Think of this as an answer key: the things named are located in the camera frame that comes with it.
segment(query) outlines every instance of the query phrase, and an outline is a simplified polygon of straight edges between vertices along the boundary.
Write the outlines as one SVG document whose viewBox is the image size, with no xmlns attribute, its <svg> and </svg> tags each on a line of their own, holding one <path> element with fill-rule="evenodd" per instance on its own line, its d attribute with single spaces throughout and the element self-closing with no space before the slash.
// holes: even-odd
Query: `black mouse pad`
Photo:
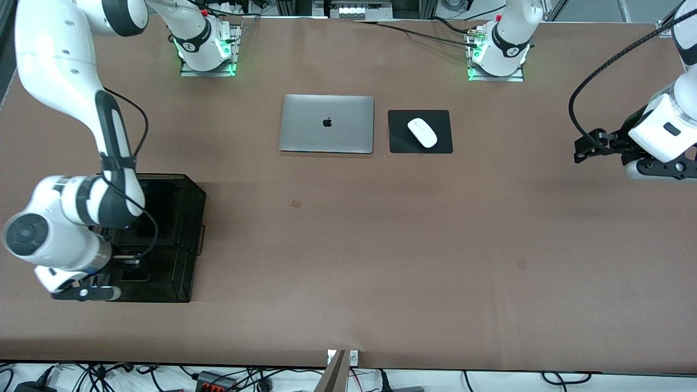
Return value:
<svg viewBox="0 0 697 392">
<path fill-rule="evenodd" d="M 409 121 L 421 118 L 434 130 L 438 137 L 436 145 L 427 149 L 409 130 Z M 450 113 L 447 110 L 390 110 L 391 153 L 452 153 L 452 134 L 450 133 Z"/>
</svg>

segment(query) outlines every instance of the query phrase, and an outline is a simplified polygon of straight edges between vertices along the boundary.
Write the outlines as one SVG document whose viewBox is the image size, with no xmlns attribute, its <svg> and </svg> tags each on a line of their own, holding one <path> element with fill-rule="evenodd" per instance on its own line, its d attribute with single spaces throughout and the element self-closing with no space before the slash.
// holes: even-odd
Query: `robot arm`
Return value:
<svg viewBox="0 0 697 392">
<path fill-rule="evenodd" d="M 525 61 L 543 16 L 540 0 L 507 0 L 500 19 L 477 28 L 484 31 L 486 42 L 472 61 L 491 75 L 511 75 Z"/>
<path fill-rule="evenodd" d="M 145 13 L 133 18 L 124 8 L 120 18 L 143 28 L 147 13 L 140 11 Z M 21 0 L 15 46 L 24 88 L 46 106 L 84 123 L 94 136 L 102 175 L 144 206 L 121 111 L 97 76 L 86 13 L 70 0 Z M 14 256 L 37 264 L 41 283 L 58 292 L 69 280 L 98 271 L 111 257 L 109 245 L 87 225 L 125 227 L 141 213 L 101 176 L 50 176 L 36 186 L 25 210 L 5 224 L 3 244 Z"/>
<path fill-rule="evenodd" d="M 674 18 L 697 10 L 697 0 L 685 0 Z M 633 179 L 697 180 L 697 163 L 685 151 L 697 144 L 697 16 L 673 26 L 673 40 L 686 72 L 656 93 L 646 107 L 630 116 L 614 133 L 594 130 L 576 141 L 576 163 L 590 156 L 622 154 L 625 172 Z M 602 151 L 597 144 L 609 146 Z"/>
<path fill-rule="evenodd" d="M 186 0 L 146 1 L 165 20 L 191 68 L 211 70 L 229 57 L 220 46 L 226 25 L 219 19 L 204 17 Z M 111 260 L 109 244 L 87 226 L 124 228 L 143 212 L 135 157 L 118 104 L 99 80 L 92 35 L 133 36 L 147 23 L 144 0 L 20 0 L 17 6 L 15 51 L 22 85 L 44 105 L 90 129 L 102 166 L 101 175 L 43 179 L 26 208 L 3 228 L 5 247 L 36 264 L 39 281 L 51 293 Z M 99 299 L 119 296 L 117 287 L 97 289 Z"/>
</svg>

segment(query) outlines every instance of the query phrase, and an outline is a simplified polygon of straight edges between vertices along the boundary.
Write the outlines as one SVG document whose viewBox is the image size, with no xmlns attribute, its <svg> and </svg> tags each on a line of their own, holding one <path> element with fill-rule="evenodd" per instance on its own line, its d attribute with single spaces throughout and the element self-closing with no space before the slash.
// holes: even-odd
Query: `white computer mouse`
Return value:
<svg viewBox="0 0 697 392">
<path fill-rule="evenodd" d="M 438 141 L 438 136 L 431 126 L 423 119 L 413 119 L 407 124 L 409 130 L 416 136 L 416 139 L 422 146 L 430 149 L 435 146 Z"/>
</svg>

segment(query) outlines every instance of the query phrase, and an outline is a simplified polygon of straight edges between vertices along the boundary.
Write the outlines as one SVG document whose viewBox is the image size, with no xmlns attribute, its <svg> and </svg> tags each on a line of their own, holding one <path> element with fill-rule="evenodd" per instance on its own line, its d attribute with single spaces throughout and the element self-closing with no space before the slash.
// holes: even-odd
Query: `laptop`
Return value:
<svg viewBox="0 0 697 392">
<path fill-rule="evenodd" d="M 289 94 L 278 149 L 372 153 L 373 122 L 373 97 Z"/>
</svg>

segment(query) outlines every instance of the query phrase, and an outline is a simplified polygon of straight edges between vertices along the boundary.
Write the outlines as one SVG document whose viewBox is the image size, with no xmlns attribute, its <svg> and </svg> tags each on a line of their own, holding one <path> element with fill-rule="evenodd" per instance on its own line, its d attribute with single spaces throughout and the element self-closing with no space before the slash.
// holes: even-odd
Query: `brown table surface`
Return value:
<svg viewBox="0 0 697 392">
<path fill-rule="evenodd" d="M 53 301 L 3 249 L 0 358 L 320 366 L 342 346 L 369 367 L 694 372 L 697 188 L 572 159 L 569 95 L 650 30 L 543 24 L 524 83 L 468 82 L 461 47 L 338 20 L 258 21 L 224 79 L 179 77 L 157 18 L 97 38 L 102 82 L 151 120 L 139 171 L 208 193 L 194 298 Z M 616 129 L 681 72 L 654 39 L 583 92 L 579 119 Z M 373 154 L 280 153 L 287 93 L 375 97 Z M 393 109 L 449 110 L 454 153 L 390 153 Z M 3 222 L 44 176 L 98 171 L 86 127 L 17 80 L 0 126 Z"/>
</svg>

